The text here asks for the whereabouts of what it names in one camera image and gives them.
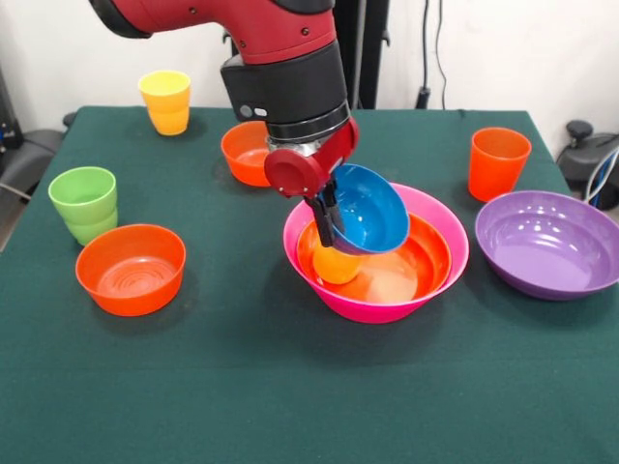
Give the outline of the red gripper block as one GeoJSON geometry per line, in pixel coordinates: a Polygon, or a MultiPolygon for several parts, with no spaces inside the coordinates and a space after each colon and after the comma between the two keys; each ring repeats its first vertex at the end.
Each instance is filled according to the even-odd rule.
{"type": "Polygon", "coordinates": [[[278,148],[264,161],[266,178],[277,192],[286,197],[305,196],[324,247],[334,244],[334,228],[345,232],[337,199],[338,185],[331,175],[349,159],[358,142],[359,127],[356,120],[350,118],[312,155],[302,155],[293,148],[278,148]]]}

